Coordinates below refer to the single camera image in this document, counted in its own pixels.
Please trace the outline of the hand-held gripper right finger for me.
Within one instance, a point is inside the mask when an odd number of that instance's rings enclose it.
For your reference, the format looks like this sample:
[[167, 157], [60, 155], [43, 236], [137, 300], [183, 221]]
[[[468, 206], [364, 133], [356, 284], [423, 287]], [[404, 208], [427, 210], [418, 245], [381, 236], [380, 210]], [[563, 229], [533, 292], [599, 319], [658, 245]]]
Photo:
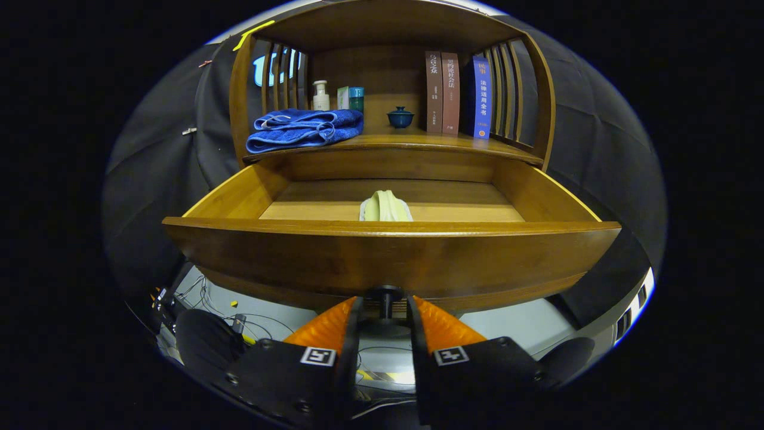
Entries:
[[488, 339], [442, 308], [409, 296], [418, 419], [430, 426], [497, 426], [536, 400], [547, 372], [507, 336]]

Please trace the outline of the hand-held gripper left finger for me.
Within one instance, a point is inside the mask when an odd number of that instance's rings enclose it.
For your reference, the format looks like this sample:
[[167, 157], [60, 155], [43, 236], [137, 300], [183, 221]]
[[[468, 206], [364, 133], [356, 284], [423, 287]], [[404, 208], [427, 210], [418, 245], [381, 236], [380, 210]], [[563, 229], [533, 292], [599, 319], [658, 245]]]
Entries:
[[355, 397], [363, 298], [318, 315], [282, 341], [262, 339], [224, 371], [224, 392], [284, 428], [342, 428]]

